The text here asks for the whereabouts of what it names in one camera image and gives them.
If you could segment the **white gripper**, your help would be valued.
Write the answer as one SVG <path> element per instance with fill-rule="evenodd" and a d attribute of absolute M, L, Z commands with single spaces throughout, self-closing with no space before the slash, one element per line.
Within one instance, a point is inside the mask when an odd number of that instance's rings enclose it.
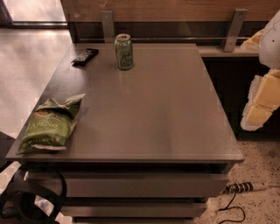
<path fill-rule="evenodd" d="M 266 24 L 241 44 L 241 49 L 258 51 L 260 62 L 272 68 L 263 77 L 256 75 L 248 92 L 241 127 L 247 131 L 260 129 L 280 107 L 280 10 Z"/>

